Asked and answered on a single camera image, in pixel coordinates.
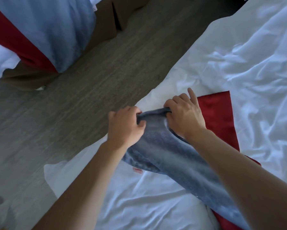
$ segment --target hand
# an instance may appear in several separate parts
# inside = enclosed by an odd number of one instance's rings
[[[141,121],[137,125],[136,114],[141,113],[141,110],[136,107],[127,106],[124,109],[120,109],[118,112],[109,112],[109,124],[108,124],[108,143],[115,147],[123,147],[125,150],[137,143],[137,141],[143,135],[145,129],[145,121]]]
[[[187,94],[182,93],[165,102],[164,107],[170,107],[172,113],[167,113],[168,126],[179,136],[185,138],[199,136],[206,129],[198,99],[191,88]]]

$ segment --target white duvet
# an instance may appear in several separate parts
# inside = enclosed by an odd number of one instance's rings
[[[161,108],[188,87],[198,96],[230,90],[241,152],[287,182],[287,0],[249,0],[233,16],[211,23],[137,106]],[[57,197],[105,139],[70,162],[45,165],[45,179]],[[173,180],[137,174],[124,162],[111,180],[96,227],[217,228],[209,209]]]

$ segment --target red cloth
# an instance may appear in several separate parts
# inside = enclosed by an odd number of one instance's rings
[[[225,91],[198,97],[198,103],[205,119],[206,128],[213,131],[220,139],[239,151],[230,92]],[[222,230],[242,230],[216,212],[213,211],[213,213]]]
[[[51,72],[57,70],[50,60],[30,42],[1,12],[0,12],[0,45],[15,52],[27,65],[45,69]]]

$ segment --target wooden floor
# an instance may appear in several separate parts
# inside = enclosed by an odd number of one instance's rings
[[[43,166],[70,160],[103,137],[107,113],[155,88],[230,0],[150,0],[44,91],[0,83],[0,227],[28,230],[56,200]]]

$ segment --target light blue fabric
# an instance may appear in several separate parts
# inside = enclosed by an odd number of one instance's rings
[[[58,72],[82,54],[96,21],[90,0],[0,0],[0,11]]]
[[[250,227],[222,186],[219,178],[198,152],[168,128],[169,108],[144,112],[145,133],[123,157],[126,163],[151,172],[166,174],[208,207],[244,230]]]

